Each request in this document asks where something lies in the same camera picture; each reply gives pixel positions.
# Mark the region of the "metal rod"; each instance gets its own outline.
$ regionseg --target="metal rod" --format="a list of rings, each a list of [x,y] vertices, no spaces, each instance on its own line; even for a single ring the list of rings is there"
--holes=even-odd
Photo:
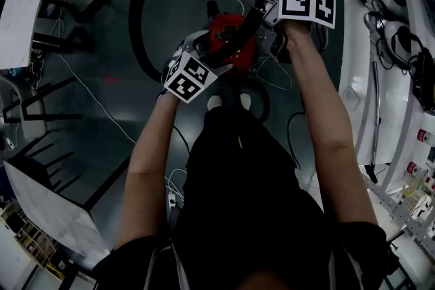
[[[379,109],[381,108],[381,97],[379,96],[379,76],[378,76],[378,64],[372,62],[373,67],[373,81],[375,82],[375,134],[373,136],[373,155],[371,164],[365,165],[367,175],[373,183],[378,183],[378,179],[375,175],[376,154],[378,151],[379,142],[379,125],[381,124],[381,118],[379,116]]]
[[[35,152],[29,154],[28,157],[36,156],[37,154],[39,154],[39,153],[41,153],[41,152],[43,152],[43,151],[45,151],[45,150],[51,148],[53,145],[54,145],[54,143],[48,144],[48,145],[42,147],[41,149],[36,150]]]
[[[379,96],[379,76],[378,76],[378,64],[372,62],[373,65],[373,78],[375,81],[375,137],[373,139],[373,158],[372,165],[375,165],[376,154],[378,150],[378,138],[379,138],[379,125],[381,124],[381,118],[379,117],[379,110],[381,108],[381,97]]]

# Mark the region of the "white table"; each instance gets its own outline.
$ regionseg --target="white table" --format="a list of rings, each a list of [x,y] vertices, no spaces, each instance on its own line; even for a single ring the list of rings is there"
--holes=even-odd
[[[27,67],[41,0],[6,0],[0,17],[0,69]]]
[[[109,0],[92,0],[80,12],[75,6],[61,0],[5,0],[0,17],[0,69],[27,67],[32,48],[57,53],[72,50],[95,51],[92,41],[78,26],[74,27],[66,39],[34,33],[42,1],[66,8],[78,23],[89,21],[109,3]],[[79,37],[81,42],[74,41],[74,37]]]
[[[7,177],[26,216],[46,234],[97,264],[109,255],[89,213],[4,162]]]

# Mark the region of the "white marker cube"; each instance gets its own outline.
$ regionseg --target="white marker cube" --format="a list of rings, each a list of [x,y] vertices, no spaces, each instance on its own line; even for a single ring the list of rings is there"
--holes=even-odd
[[[335,28],[336,0],[278,0],[279,18],[305,20]]]
[[[164,87],[183,102],[190,103],[217,78],[203,63],[183,52],[171,65]]]

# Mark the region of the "black shirt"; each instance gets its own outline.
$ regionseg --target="black shirt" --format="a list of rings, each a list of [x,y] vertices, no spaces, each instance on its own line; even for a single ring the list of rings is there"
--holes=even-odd
[[[143,289],[153,253],[149,289],[179,289],[173,250],[158,253],[168,239],[192,290],[236,289],[260,270],[290,289],[379,288],[385,232],[327,218],[299,188],[288,153],[250,114],[243,117],[235,131],[221,110],[207,114],[188,162],[186,201],[175,229],[106,257],[93,271],[100,290]]]

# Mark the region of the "white wall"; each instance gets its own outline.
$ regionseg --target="white wall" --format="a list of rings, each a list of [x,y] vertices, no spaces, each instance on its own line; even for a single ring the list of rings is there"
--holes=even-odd
[[[0,286],[19,290],[35,267],[35,263],[14,239],[14,233],[0,223]]]

